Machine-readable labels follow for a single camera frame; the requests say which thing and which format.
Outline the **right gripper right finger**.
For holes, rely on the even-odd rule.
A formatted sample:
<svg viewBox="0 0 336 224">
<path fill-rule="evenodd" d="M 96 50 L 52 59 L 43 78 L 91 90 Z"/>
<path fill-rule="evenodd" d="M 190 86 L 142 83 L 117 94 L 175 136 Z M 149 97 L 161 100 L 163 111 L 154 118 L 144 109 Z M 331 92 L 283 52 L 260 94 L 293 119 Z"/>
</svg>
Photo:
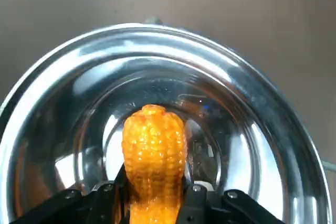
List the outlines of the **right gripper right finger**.
<svg viewBox="0 0 336 224">
<path fill-rule="evenodd" d="M 181 223 L 283 223 L 241 190 L 222 195 L 183 177 Z"/>
</svg>

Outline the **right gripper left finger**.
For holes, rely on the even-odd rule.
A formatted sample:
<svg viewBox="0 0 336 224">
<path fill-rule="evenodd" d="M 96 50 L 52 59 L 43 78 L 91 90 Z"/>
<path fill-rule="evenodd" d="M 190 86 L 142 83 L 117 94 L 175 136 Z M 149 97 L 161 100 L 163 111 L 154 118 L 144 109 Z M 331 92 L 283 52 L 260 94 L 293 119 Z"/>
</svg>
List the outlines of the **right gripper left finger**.
<svg viewBox="0 0 336 224">
<path fill-rule="evenodd" d="M 129 191 L 125 167 L 115 180 L 83 195 L 66 189 L 11 223 L 129 223 Z"/>
</svg>

